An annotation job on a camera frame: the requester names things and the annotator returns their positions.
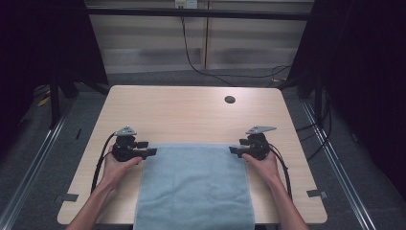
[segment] black horizontal bar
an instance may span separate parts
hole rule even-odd
[[[181,17],[216,17],[307,21],[309,13],[271,12],[271,11],[218,11],[195,9],[159,9],[159,8],[41,8],[46,11],[64,11],[98,15],[142,15],[142,16],[181,16]]]

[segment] folded towel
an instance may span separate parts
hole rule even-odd
[[[229,146],[151,145],[134,229],[254,229],[244,161]]]

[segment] person's left arm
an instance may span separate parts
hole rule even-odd
[[[143,158],[134,157],[126,162],[118,162],[112,154],[107,154],[104,160],[104,172],[101,182],[96,186],[93,193],[66,229],[93,229],[110,192],[116,188],[125,175],[126,170],[140,163]]]

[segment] person's left hand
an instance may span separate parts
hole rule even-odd
[[[113,150],[112,146],[110,146],[108,152],[111,152],[111,150]],[[119,162],[111,153],[108,153],[104,160],[104,172],[102,174],[101,183],[106,183],[109,190],[113,191],[122,180],[126,170],[143,161],[143,158],[134,157],[128,161]]]

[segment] wooden table top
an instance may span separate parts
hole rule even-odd
[[[233,96],[234,103],[225,97]],[[309,198],[306,191],[315,190],[298,136],[278,89],[135,86],[111,88],[85,149],[68,194],[79,195],[76,202],[64,201],[57,216],[68,224],[90,195],[93,174],[108,136],[130,126],[137,131],[137,141],[162,143],[236,144],[246,138],[253,126],[276,127],[265,132],[268,142],[281,152],[292,187],[293,201],[307,223],[327,220],[319,197]],[[127,171],[123,181],[105,203],[98,223],[132,224],[141,182],[143,163]],[[256,223],[278,223],[270,190],[257,172],[246,163],[249,190]],[[279,165],[280,175],[283,170]]]

